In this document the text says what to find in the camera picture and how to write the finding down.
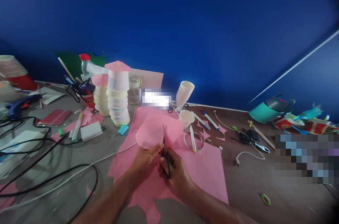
red bottle cap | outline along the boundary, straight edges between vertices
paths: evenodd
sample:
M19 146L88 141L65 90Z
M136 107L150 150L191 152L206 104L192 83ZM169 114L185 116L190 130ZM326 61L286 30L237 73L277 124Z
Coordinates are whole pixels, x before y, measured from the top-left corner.
M82 61L91 60L88 54L79 54L79 56L80 56L80 60Z

gray table surface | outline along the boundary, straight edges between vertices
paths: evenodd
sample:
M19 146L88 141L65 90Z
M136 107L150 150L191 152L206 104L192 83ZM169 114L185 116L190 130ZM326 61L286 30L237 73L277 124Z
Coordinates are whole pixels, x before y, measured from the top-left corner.
M52 89L63 91L62 89L54 87L52 87ZM33 103L31 108L27 108L23 111L23 117L35 116L37 118L43 118L55 109L76 111L78 109L84 110L85 108L86 105L84 103L76 103L71 96L65 95L49 105L44 105L43 109L40 109L38 102ZM131 119L134 114L134 109L135 106L129 105ZM72 113L60 126L52 128L51 135L58 132L60 128L66 127L64 124L69 125L76 121L78 117L79 114ZM25 121L22 126L1 139L0 146L3 145L4 142L15 138L25 130L44 130L33 127L32 123L33 119ZM51 153L16 181L18 190L31 188L71 167L79 164L90 164L117 152L127 133L125 133L124 136L120 136L117 133L119 128L113 124L110 116L104 118L102 125L107 128L103 135L92 139L87 143L81 142L74 146L55 147ZM11 128L11 126L12 125L1 128L0 133ZM48 142L38 153L31 154L30 158L15 168L7 178L0 180L0 184L7 183L10 179L21 173L52 145L52 142ZM112 159L113 157L110 157L95 165L99 172L99 181L96 193L90 199L89 204L93 203L105 190L113 185L113 178L107 176ZM49 191L66 180L77 170L50 182L40 189L16 197L14 204L24 202ZM67 220L71 219L77 213L85 202L87 186L90 189L93 189L94 183L95 171L94 169L89 168L60 189L57 189L45 197L23 207L1 213L0 223L66 223ZM204 223L202 219L190 209L173 199L156 200L156 205L161 214L159 223ZM117 223L147 223L147 221L141 208L135 206L130 209L125 207L121 212Z

blue eraser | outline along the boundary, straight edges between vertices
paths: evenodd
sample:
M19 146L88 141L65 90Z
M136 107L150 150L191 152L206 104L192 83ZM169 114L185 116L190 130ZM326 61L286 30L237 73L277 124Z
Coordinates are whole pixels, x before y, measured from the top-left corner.
M121 128L118 130L118 134L119 134L119 135L123 135L127 130L128 130L128 126L124 124L124 125L122 125Z

blue glue gun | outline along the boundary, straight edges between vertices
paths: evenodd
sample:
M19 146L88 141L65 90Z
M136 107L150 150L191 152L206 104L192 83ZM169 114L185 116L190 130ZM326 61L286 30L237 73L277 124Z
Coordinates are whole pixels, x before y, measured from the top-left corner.
M8 103L5 105L5 108L8 109L8 113L6 116L9 119L20 119L21 118L21 109L28 107L31 103L39 101L42 98L40 94L34 94L32 96L28 96L12 103Z

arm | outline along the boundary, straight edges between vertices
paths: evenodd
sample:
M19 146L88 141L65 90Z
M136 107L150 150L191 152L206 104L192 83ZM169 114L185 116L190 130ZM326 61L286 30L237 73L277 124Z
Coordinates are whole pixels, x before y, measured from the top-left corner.
M131 167L93 204L89 205L72 223L73 224L111 224L118 217L121 209L128 202L134 190L147 177L147 171L154 157L162 150L163 143L150 150L139 148Z
M209 223L256 223L237 209L213 197L197 186L189 176L183 159L172 149L167 149L171 159L171 189L185 204ZM160 165L168 172L166 160L161 157Z

